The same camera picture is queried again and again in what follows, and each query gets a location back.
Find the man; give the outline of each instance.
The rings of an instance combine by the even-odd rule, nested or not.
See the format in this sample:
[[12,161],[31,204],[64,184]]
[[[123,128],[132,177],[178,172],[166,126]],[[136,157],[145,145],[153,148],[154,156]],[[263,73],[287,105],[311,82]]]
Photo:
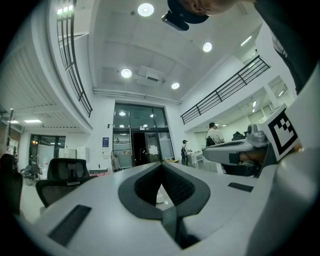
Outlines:
[[168,0],[168,5],[175,15],[183,17],[187,23],[198,24],[208,16],[223,13],[240,2],[254,4],[282,45],[286,53],[285,63],[294,76],[296,92],[299,94],[320,56],[319,37],[315,35],[315,31],[319,30],[317,1]]
[[215,144],[225,143],[225,139],[222,132],[217,128],[214,122],[211,122],[209,124],[209,130],[206,133],[205,139],[206,139],[206,145],[205,145],[206,147],[209,147]]
[[187,142],[188,141],[185,139],[182,141],[183,145],[182,145],[182,149],[181,149],[181,156],[182,156],[182,165],[184,165],[184,166],[189,166],[189,161],[188,161],[187,155],[189,155],[192,152],[192,150],[188,148]]

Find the glass door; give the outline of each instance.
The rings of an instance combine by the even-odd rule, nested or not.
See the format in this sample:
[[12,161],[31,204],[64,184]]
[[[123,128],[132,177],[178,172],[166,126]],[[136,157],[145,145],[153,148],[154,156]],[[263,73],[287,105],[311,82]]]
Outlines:
[[148,155],[149,163],[155,163],[160,161],[160,150],[158,144],[158,137],[156,132],[146,132],[145,143]]

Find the floor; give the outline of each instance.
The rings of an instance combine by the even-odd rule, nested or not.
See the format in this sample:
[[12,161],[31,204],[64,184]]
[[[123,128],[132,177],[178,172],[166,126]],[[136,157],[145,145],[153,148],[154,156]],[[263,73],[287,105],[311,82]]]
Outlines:
[[34,223],[40,217],[40,208],[44,204],[41,202],[36,187],[34,185],[22,186],[20,210],[30,223]]

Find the metal railing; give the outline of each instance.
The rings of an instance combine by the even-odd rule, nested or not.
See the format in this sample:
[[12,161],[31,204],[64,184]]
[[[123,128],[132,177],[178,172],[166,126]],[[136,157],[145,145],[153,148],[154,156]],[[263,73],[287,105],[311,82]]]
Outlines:
[[260,56],[257,56],[208,96],[183,113],[181,115],[183,123],[186,124],[192,121],[223,102],[269,68],[270,66]]
[[86,95],[82,84],[75,53],[75,7],[77,0],[60,0],[59,6],[61,13],[57,14],[56,28],[59,40],[60,54],[72,90],[84,109],[87,116],[90,118],[93,111],[91,104]]

